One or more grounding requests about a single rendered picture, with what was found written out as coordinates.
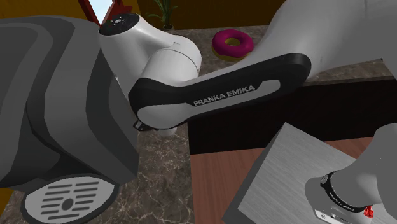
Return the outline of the red framed window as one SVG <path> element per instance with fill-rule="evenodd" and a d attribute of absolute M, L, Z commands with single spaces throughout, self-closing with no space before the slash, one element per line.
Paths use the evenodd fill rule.
<path fill-rule="evenodd" d="M 102 25 L 106 20 L 119 13 L 129 13 L 133 6 L 123 0 L 77 0 L 88 21 Z"/>

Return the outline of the grey brushed metal robot stand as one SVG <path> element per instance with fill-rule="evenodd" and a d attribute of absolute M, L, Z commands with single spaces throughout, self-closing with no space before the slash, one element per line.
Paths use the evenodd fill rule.
<path fill-rule="evenodd" d="M 226 224 L 397 224 L 397 123 L 353 158 L 284 124 L 226 210 Z"/>

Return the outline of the pink frosted donut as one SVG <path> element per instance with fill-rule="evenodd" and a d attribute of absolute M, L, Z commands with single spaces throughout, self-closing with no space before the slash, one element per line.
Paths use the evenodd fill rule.
<path fill-rule="evenodd" d="M 254 43 L 245 32 L 226 29 L 214 35 L 211 48 L 218 58 L 233 62 L 249 55 L 254 50 Z"/>

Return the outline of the grey coffee machine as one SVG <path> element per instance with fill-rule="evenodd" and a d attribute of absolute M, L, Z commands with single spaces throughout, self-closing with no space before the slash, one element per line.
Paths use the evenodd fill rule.
<path fill-rule="evenodd" d="M 0 19 L 0 188 L 24 193 L 28 224 L 87 224 L 137 177 L 136 119 L 98 29 Z"/>

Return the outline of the green potted plant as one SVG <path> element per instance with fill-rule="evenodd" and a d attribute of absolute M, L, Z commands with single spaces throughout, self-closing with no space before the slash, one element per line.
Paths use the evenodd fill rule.
<path fill-rule="evenodd" d="M 171 14 L 178 6 L 171 6 L 171 0 L 153 0 L 160 8 L 162 15 L 147 13 L 147 17 L 157 17 L 163 23 L 163 30 L 172 30 L 174 26 L 171 24 Z"/>

